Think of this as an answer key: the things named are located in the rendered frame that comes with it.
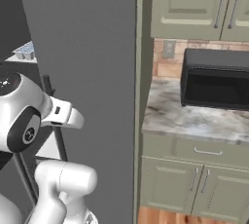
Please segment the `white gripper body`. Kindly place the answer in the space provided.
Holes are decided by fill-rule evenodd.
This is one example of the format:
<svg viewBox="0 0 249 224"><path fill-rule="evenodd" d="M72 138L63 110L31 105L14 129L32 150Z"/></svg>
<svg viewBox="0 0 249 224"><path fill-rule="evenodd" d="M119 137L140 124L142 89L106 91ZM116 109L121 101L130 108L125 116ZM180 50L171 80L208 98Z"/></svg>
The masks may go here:
<svg viewBox="0 0 249 224"><path fill-rule="evenodd" d="M68 126L73 129L81 129L84 125L84 116L75 108L71 110Z"/></svg>

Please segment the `pale blue ice cube tray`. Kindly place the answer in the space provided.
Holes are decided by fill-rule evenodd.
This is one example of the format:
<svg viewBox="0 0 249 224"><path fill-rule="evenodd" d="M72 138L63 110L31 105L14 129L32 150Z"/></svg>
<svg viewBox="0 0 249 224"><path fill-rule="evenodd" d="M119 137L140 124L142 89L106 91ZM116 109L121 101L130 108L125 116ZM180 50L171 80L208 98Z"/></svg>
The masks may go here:
<svg viewBox="0 0 249 224"><path fill-rule="evenodd" d="M17 49L13 50L13 53L17 56L18 59L32 60L35 57L35 50L33 42L30 41Z"/></svg>

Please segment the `white freezer shelf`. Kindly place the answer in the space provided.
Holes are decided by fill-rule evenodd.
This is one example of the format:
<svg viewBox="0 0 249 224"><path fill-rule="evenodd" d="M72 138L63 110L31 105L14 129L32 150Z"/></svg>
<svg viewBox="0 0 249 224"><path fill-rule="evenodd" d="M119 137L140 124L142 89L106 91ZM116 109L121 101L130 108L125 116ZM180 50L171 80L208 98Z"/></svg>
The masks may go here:
<svg viewBox="0 0 249 224"><path fill-rule="evenodd" d="M30 54L13 54L12 56L7 58L7 61L11 62L23 62L23 63L37 63L37 58L35 57L35 53Z"/></svg>

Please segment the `olive base cupboard door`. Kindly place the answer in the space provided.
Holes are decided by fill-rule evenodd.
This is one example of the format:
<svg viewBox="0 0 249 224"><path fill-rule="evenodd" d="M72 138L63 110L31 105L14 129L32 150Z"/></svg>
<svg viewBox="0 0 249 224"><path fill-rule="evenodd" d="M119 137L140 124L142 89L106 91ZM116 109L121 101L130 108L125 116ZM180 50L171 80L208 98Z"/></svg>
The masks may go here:
<svg viewBox="0 0 249 224"><path fill-rule="evenodd" d="M191 192L195 168L198 168ZM174 160L142 159L140 204L190 214L203 165Z"/></svg>
<svg viewBox="0 0 249 224"><path fill-rule="evenodd" d="M201 194L208 169L210 175ZM205 166L196 191L192 215L246 224L249 220L249 171Z"/></svg>

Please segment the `dark grey freezer door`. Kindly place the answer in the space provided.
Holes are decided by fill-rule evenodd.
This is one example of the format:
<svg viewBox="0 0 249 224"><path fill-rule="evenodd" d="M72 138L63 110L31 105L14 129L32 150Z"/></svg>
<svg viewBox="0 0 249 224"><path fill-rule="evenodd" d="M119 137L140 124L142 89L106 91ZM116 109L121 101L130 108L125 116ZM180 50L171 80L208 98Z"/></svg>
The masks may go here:
<svg viewBox="0 0 249 224"><path fill-rule="evenodd" d="M13 50L31 41L26 14L21 0L0 0L0 74L20 72L38 86L41 77L38 63L7 61Z"/></svg>

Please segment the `grey fridge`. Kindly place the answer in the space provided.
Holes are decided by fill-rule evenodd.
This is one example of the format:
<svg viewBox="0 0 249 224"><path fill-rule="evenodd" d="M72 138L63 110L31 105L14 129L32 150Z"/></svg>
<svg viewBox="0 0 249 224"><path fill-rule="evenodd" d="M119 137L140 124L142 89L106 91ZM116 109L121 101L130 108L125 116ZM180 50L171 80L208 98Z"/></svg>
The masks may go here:
<svg viewBox="0 0 249 224"><path fill-rule="evenodd" d="M99 224L132 224L136 0L22 0L42 73L84 115L67 158L95 168Z"/></svg>

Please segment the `olive tall cabinet side panel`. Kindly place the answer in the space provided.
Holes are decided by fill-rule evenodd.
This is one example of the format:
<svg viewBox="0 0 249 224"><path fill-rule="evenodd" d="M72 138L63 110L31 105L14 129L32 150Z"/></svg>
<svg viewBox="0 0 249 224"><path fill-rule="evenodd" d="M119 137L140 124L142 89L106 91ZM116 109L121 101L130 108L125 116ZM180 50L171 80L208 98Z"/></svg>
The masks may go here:
<svg viewBox="0 0 249 224"><path fill-rule="evenodd" d="M137 224L140 200L141 128L152 79L154 41L151 37L151 19L152 0L137 0L133 156L133 224Z"/></svg>

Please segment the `black microwave oven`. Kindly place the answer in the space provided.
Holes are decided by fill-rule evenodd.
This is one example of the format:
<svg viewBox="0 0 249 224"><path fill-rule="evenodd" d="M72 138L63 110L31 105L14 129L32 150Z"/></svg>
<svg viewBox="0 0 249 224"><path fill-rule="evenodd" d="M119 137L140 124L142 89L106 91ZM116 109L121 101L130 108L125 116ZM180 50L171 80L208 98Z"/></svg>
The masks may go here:
<svg viewBox="0 0 249 224"><path fill-rule="evenodd" d="M249 111L249 52L187 48L180 95L183 106Z"/></svg>

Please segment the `olive drawer front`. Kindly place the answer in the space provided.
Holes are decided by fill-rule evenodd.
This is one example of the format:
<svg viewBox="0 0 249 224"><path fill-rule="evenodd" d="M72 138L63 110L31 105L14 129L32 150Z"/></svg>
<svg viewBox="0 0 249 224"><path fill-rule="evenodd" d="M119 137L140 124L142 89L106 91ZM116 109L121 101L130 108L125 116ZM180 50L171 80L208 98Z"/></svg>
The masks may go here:
<svg viewBox="0 0 249 224"><path fill-rule="evenodd" d="M220 152L222 156L203 155L194 152L198 150ZM178 137L173 141L171 153L178 158L192 161L206 162L213 165L231 166L237 168L249 168L249 146L211 141L191 140L186 137Z"/></svg>

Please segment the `grey wall socket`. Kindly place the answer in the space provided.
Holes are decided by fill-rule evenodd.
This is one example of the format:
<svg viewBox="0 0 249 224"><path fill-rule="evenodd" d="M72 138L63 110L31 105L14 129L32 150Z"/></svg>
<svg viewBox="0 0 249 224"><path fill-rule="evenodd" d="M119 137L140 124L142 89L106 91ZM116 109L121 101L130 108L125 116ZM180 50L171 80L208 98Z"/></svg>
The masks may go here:
<svg viewBox="0 0 249 224"><path fill-rule="evenodd" d="M176 41L174 39L165 39L163 41L163 57L174 58Z"/></svg>

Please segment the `olive wide wall cupboard door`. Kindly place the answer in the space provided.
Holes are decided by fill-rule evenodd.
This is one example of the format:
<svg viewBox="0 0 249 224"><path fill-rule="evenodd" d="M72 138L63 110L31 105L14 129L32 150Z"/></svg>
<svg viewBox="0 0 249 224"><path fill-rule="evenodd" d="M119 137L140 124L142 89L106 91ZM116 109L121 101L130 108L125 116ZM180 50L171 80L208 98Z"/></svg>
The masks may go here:
<svg viewBox="0 0 249 224"><path fill-rule="evenodd" d="M214 28L220 0L153 0L151 35L165 39L219 40L228 0L223 1L218 28Z"/></svg>

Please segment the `olive narrow wall cupboard door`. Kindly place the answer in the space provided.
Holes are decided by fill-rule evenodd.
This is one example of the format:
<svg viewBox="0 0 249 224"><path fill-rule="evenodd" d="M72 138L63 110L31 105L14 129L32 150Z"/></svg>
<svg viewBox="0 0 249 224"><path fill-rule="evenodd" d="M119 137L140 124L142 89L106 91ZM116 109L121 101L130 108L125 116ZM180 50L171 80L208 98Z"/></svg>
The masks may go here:
<svg viewBox="0 0 249 224"><path fill-rule="evenodd" d="M228 29L233 5L234 0L229 0L221 40L249 42L249 0L238 0L232 29Z"/></svg>

